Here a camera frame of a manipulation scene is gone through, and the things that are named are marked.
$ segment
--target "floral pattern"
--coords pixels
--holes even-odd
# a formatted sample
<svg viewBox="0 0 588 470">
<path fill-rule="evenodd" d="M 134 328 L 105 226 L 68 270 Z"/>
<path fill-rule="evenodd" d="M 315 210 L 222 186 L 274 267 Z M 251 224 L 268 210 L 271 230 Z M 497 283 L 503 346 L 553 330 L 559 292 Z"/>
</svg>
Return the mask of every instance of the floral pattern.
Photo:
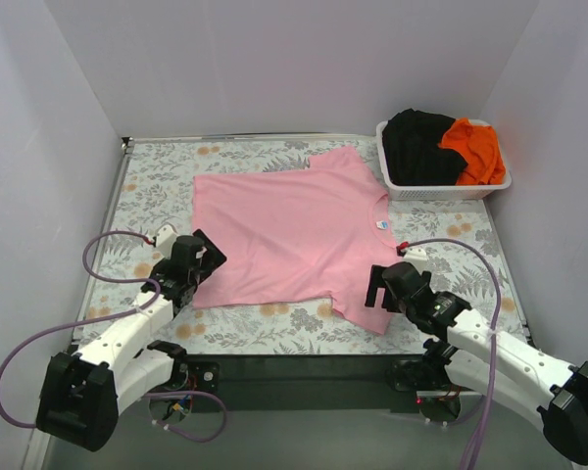
<svg viewBox="0 0 588 470">
<path fill-rule="evenodd" d="M 190 233 L 194 175 L 303 169 L 309 155 L 344 145 L 355 146 L 382 182 L 372 138 L 138 143 L 127 166 L 112 227 L 145 233 L 170 222 L 179 233 Z M 499 328 L 524 338 L 511 278 L 482 201 L 393 201 L 389 219 L 397 242 L 452 237 L 480 250 L 499 274 L 504 296 Z M 484 315 L 491 315 L 494 287 L 480 261 L 451 244 L 425 248 L 433 288 L 457 293 Z M 108 239 L 103 250 L 100 272 L 119 278 L 147 275 L 161 256 L 138 239 L 123 236 Z M 134 284 L 96 281 L 87 316 L 102 317 L 129 308 L 136 291 Z M 108 322 L 87 325 L 75 332 L 74 339 L 86 344 L 108 326 Z M 153 339 L 179 343 L 190 353 L 390 354 L 421 353 L 427 338 L 400 314 L 385 335 L 375 335 L 335 316 L 330 299 L 317 299 L 294 304 L 188 307 Z"/>
</svg>

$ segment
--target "white laundry basket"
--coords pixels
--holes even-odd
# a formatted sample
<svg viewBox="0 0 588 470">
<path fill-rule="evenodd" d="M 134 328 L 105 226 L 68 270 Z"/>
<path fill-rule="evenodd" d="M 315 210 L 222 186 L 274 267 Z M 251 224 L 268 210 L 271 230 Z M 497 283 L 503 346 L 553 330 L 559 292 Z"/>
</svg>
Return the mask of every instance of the white laundry basket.
<svg viewBox="0 0 588 470">
<path fill-rule="evenodd" d="M 471 119 L 470 123 L 475 125 L 489 125 L 487 122 L 479 119 Z M 397 186 L 390 180 L 388 173 L 388 163 L 385 160 L 385 152 L 383 150 L 383 129 L 388 124 L 388 121 L 380 122 L 376 127 L 376 148 L 379 154 L 379 162 L 381 163 L 381 172 L 383 179 L 388 186 L 390 198 L 394 201 L 406 200 L 425 200 L 425 201 L 444 201 L 457 199 L 483 199 L 493 191 L 506 189 L 512 184 L 512 175 L 510 174 L 510 164 L 506 158 L 506 154 L 501 151 L 501 158 L 506 166 L 506 176 L 503 184 L 489 184 L 476 186 Z"/>
</svg>

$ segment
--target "white wall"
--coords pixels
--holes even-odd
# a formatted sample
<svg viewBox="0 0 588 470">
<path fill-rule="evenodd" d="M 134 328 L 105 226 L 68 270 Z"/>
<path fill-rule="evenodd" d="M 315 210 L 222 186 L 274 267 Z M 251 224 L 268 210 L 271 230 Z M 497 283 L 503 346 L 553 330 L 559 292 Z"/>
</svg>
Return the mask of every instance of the white wall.
<svg viewBox="0 0 588 470">
<path fill-rule="evenodd" d="M 541 1 L 482 117 L 513 186 L 491 201 L 538 346 L 588 359 L 588 1 Z"/>
<path fill-rule="evenodd" d="M 120 135 L 476 116 L 537 0 L 46 0 Z"/>
<path fill-rule="evenodd" d="M 80 251 L 99 233 L 120 141 L 41 0 L 0 1 L 0 361 L 24 338 L 74 320 Z M 4 399 L 34 419 L 51 354 L 69 334 L 24 350 Z M 19 468 L 29 431 L 0 418 L 0 469 Z"/>
</svg>

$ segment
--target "pink t-shirt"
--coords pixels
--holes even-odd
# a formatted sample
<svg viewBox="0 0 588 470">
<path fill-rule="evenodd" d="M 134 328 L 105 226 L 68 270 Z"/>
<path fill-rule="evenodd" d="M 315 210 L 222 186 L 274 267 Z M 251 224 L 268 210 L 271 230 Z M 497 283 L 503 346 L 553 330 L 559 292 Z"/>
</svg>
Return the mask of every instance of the pink t-shirt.
<svg viewBox="0 0 588 470">
<path fill-rule="evenodd" d="M 387 192 L 353 147 L 309 160 L 309 169 L 194 178 L 194 228 L 227 262 L 201 284 L 193 304 L 331 297 L 335 312 L 384 333 L 392 314 L 364 302 L 370 267 L 399 261 Z"/>
</svg>

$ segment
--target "orange clothing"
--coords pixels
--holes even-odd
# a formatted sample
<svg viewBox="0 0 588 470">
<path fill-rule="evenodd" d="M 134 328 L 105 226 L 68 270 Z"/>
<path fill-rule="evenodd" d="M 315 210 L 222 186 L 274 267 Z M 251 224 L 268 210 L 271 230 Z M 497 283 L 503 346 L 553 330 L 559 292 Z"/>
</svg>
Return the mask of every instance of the orange clothing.
<svg viewBox="0 0 588 470">
<path fill-rule="evenodd" d="M 456 184 L 503 183 L 506 168 L 492 126 L 473 125 L 465 117 L 458 119 L 442 136 L 440 148 L 455 150 L 468 163 Z"/>
</svg>

